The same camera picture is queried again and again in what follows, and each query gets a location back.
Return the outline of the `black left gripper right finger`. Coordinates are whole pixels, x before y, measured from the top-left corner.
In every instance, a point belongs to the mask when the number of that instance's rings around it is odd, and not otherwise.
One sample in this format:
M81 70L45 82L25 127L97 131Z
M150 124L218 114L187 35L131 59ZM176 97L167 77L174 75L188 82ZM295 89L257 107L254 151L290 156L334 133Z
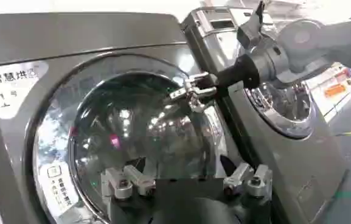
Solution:
M228 196L249 194L255 198L272 197L272 170L265 164L254 169L245 161L237 166L224 155L220 162L226 173L223 179L224 193Z

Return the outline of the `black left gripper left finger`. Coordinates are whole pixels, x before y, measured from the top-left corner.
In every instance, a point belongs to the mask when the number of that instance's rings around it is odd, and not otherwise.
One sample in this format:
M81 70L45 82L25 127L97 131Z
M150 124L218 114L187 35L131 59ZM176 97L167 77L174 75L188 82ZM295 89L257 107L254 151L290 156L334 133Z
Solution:
M121 169L106 168L101 173L102 197L127 200L133 196L133 189L142 197L151 197L156 180L144 172L146 165L146 158L140 157L127 161Z

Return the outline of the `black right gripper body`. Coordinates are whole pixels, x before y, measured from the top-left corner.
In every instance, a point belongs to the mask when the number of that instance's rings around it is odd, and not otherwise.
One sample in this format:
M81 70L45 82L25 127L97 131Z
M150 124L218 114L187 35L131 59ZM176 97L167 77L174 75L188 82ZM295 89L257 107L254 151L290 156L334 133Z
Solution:
M254 89L260 85L258 69L249 55L241 55L232 66L215 73L217 77L216 95L227 95L228 88L243 82L245 88Z

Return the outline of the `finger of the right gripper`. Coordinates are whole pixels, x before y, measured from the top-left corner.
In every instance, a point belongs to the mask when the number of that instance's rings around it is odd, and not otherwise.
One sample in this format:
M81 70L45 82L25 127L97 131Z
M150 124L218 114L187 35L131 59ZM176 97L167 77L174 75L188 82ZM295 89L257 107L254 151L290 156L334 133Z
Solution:
M172 102L179 102L185 100L190 107L191 111L196 113L202 113L206 109L206 105L202 103L202 99L212 97L217 92L216 87L199 89L197 86L182 87L169 94L169 98Z
M209 72L202 72L188 76L184 80L186 86L195 86L200 89L211 88L217 86L217 77Z

